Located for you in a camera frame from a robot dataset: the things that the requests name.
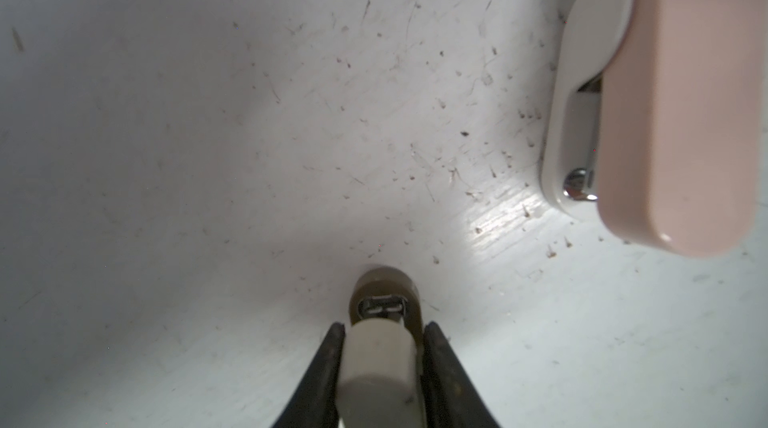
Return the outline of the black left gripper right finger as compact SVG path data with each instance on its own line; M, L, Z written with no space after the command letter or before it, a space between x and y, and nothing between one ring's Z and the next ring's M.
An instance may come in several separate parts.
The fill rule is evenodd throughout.
M436 322L424 328L422 371L428 427L500 427Z

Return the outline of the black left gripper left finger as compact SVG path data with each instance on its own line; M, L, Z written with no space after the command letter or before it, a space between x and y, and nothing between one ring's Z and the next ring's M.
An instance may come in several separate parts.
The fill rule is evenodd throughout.
M345 340L345 326L334 322L273 428L337 428L336 383Z

